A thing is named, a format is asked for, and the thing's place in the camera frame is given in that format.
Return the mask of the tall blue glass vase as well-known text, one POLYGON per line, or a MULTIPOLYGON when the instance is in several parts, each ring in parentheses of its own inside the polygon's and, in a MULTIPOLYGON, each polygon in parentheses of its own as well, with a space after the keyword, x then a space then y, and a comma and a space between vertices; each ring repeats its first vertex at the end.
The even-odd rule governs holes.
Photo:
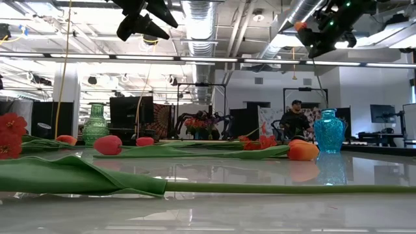
POLYGON ((339 153, 345 137, 345 123, 335 115, 337 109, 324 109, 314 123, 318 148, 325 153, 339 153))

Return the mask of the grey cloth panel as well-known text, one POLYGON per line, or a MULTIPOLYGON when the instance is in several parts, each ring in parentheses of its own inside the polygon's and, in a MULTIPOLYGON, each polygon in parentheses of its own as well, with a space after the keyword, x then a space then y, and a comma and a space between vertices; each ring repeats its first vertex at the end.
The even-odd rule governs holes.
POLYGON ((31 134, 33 101, 26 99, 5 100, 0 99, 0 115, 13 112, 22 116, 27 122, 25 129, 31 134))

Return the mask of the black cabinet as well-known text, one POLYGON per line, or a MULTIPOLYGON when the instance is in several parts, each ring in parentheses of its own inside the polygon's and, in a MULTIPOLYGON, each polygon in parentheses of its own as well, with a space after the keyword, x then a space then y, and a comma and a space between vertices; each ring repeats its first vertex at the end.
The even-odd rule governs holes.
POLYGON ((229 113, 233 117, 233 123, 230 133, 233 137, 238 138, 242 135, 248 135, 253 132, 248 138, 250 140, 259 139, 259 115, 258 108, 269 108, 270 102, 244 102, 242 109, 230 109, 229 113))

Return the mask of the person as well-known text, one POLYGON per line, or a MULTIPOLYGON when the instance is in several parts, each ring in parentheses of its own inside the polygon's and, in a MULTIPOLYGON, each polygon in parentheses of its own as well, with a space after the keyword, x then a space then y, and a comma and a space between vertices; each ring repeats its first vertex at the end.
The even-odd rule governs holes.
POLYGON ((292 102, 291 109, 281 117, 279 124, 285 136, 289 139, 295 136, 303 137, 304 131, 314 132, 307 117, 302 112, 302 102, 297 99, 292 102))

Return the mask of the green glass vase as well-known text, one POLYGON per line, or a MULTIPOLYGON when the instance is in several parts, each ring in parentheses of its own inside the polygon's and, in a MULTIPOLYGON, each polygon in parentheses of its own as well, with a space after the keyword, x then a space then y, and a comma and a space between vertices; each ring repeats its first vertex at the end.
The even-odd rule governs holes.
POLYGON ((109 134, 108 124, 104 118, 104 103, 90 103, 90 117, 84 123, 83 140, 87 146, 92 146, 94 142, 109 134))

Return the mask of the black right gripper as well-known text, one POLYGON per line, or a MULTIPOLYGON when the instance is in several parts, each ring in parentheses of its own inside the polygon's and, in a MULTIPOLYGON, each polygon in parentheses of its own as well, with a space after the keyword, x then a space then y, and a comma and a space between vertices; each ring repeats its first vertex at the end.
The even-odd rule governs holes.
POLYGON ((304 46, 309 46, 309 59, 336 50, 335 44, 339 39, 348 42, 347 47, 356 45, 356 38, 352 34, 352 25, 356 22, 355 10, 351 6, 340 6, 338 11, 327 8, 317 11, 318 29, 314 32, 309 28, 297 29, 297 37, 304 46))

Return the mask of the black floor lamp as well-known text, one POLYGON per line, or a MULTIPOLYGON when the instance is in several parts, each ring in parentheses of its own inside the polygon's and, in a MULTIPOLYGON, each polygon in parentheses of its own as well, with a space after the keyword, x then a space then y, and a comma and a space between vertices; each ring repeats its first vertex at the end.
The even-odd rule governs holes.
POLYGON ((50 125, 47 125, 46 123, 41 123, 41 122, 38 122, 36 124, 36 131, 35 131, 36 137, 50 139, 51 132, 52 132, 52 128, 50 125))

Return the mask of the red artificial tulip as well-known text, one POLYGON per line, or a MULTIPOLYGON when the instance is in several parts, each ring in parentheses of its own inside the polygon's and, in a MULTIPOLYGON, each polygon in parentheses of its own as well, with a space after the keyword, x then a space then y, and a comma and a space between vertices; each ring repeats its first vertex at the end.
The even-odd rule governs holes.
POLYGON ((185 158, 214 157, 226 158, 225 153, 242 150, 206 149, 206 148, 172 148, 168 146, 123 146, 117 136, 104 136, 94 142, 93 148, 99 152, 100 159, 106 158, 185 158))
POLYGON ((166 192, 228 194, 415 193, 416 187, 387 185, 243 185, 182 183, 97 167, 75 156, 49 161, 39 157, 0 160, 0 192, 33 194, 141 194, 163 197, 166 192))
POLYGON ((136 146, 168 146, 172 148, 206 148, 216 150, 243 150, 244 144, 238 141, 231 142, 204 142, 204 141, 168 141, 156 142, 151 137, 140 137, 136 140, 136 146))

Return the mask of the floral patterned cloth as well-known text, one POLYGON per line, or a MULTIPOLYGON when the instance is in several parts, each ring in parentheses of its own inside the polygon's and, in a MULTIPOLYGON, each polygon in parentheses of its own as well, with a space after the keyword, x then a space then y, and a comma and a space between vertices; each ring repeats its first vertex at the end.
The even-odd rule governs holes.
MULTIPOLYGON (((313 107, 312 109, 303 109, 303 114, 306 116, 309 126, 314 128, 314 124, 317 120, 322 118, 322 113, 319 108, 313 107)), ((304 136, 309 141, 315 140, 315 134, 309 131, 304 130, 304 136)))

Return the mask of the black partition panel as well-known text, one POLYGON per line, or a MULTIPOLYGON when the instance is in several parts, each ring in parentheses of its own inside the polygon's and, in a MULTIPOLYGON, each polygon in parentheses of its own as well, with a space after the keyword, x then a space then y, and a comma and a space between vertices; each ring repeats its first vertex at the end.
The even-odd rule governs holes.
MULTIPOLYGON (((32 108, 31 135, 35 136, 36 124, 38 122, 50 125, 52 128, 51 138, 55 139, 55 123, 57 118, 57 102, 34 102, 32 108)), ((72 135, 73 127, 73 103, 61 102, 58 117, 57 136, 72 135)))

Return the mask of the long LED light strip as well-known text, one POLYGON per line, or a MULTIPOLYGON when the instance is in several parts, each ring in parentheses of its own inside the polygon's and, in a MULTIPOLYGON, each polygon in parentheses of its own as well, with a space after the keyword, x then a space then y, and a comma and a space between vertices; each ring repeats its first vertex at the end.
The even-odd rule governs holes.
POLYGON ((258 58, 220 58, 220 57, 180 57, 161 55, 100 55, 100 54, 65 54, 65 53, 24 53, 0 51, 0 58, 25 60, 68 60, 75 62, 156 62, 156 63, 237 63, 237 64, 266 64, 266 65, 296 65, 296 66, 340 66, 363 68, 394 68, 416 69, 416 64, 382 63, 382 62, 343 62, 343 61, 312 61, 312 60, 284 60, 258 58))

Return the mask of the small black monitor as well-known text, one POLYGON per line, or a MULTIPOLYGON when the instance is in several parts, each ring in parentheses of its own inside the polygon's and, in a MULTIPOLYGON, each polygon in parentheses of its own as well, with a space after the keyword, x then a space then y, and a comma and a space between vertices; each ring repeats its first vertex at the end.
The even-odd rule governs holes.
POLYGON ((394 105, 370 105, 371 122, 374 124, 395 124, 396 110, 394 105))

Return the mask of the silver ventilation duct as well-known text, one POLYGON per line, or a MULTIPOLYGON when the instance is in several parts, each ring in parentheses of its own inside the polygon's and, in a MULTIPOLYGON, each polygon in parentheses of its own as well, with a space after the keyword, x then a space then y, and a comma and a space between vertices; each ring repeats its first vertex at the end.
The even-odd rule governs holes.
POLYGON ((303 47, 296 37, 294 24, 305 23, 312 13, 324 0, 291 0, 289 8, 274 16, 272 25, 269 28, 269 41, 260 50, 254 60, 271 60, 278 56, 278 53, 285 47, 303 47))
MULTIPOLYGON (((211 1, 183 1, 188 50, 192 57, 213 57, 216 3, 211 1)), ((215 67, 197 62, 192 65, 195 83, 213 83, 215 67)))

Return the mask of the red artificial flower bunch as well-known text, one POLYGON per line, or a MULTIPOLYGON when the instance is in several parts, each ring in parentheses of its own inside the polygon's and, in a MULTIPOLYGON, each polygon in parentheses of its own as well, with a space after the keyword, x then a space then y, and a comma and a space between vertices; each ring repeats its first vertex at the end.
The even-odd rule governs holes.
POLYGON ((39 138, 27 134, 27 122, 16 113, 0 116, 0 159, 17 159, 22 153, 70 149, 64 142, 39 138))
POLYGON ((241 135, 236 140, 226 142, 197 142, 197 141, 175 141, 175 142, 163 142, 162 146, 170 146, 173 148, 207 148, 207 149, 220 149, 220 150, 265 150, 270 147, 277 146, 273 136, 267 136, 265 123, 256 130, 248 133, 247 135, 241 135), (258 140, 250 140, 251 136, 255 131, 260 130, 262 135, 259 136, 258 140))

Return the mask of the white board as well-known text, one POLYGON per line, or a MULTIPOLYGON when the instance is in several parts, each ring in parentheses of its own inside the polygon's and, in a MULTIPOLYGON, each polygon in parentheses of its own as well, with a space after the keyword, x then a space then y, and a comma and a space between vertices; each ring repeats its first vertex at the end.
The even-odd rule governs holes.
POLYGON ((403 111, 407 139, 416 141, 416 103, 403 105, 403 111))

